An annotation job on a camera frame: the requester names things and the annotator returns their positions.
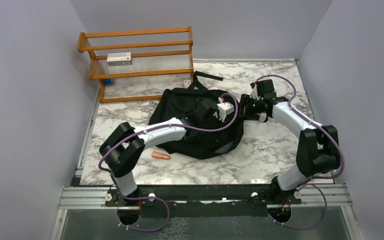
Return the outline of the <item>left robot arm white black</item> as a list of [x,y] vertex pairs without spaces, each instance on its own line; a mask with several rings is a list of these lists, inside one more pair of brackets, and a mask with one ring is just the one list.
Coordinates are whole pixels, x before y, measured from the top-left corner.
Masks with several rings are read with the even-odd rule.
[[133,169],[143,151],[168,142],[181,141],[189,132],[222,132],[234,123],[238,111],[237,100],[228,102],[222,95],[218,101],[204,99],[187,114],[163,122],[140,127],[123,122],[100,146],[101,160],[98,167],[110,173],[119,190],[118,199],[124,205],[132,205],[137,200],[138,188]]

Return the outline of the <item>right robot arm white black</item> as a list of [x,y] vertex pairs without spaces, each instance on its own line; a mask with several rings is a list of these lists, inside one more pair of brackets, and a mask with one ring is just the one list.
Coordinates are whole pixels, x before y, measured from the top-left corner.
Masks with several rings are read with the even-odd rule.
[[242,94],[240,115],[246,120],[258,121],[261,114],[286,126],[297,138],[295,164],[274,177],[268,190],[269,199],[280,204],[311,178],[337,170],[342,166],[338,150],[338,131],[332,125],[313,121],[292,106],[285,96],[278,96],[271,79],[250,83],[251,93]]

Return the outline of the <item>black student backpack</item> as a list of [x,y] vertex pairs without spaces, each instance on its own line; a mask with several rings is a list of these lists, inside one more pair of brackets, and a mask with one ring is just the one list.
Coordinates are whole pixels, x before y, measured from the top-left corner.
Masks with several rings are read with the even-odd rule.
[[[186,117],[187,123],[200,129],[219,129],[227,125],[234,114],[229,114],[225,122],[219,121],[211,116],[201,120],[196,113],[196,107],[209,99],[219,101],[225,91],[209,90],[202,85],[198,78],[204,77],[214,80],[222,80],[222,77],[195,71],[192,75],[193,82],[188,88],[166,89],[149,119],[149,125],[162,123],[173,117]],[[169,154],[179,153],[192,158],[205,160],[224,155],[234,150],[240,143],[244,134],[244,119],[239,115],[234,119],[232,125],[221,131],[202,132],[200,130],[187,130],[181,140],[165,142],[160,148]]]

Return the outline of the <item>copper orange pen case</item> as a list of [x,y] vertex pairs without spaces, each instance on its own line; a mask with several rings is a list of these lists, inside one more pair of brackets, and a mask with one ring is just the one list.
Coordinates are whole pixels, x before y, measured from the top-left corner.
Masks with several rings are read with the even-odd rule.
[[151,153],[151,156],[155,159],[161,159],[161,160],[170,160],[171,159],[171,156],[168,155],[168,154],[165,154],[165,153],[161,153],[161,152],[157,152],[157,151],[153,151]]

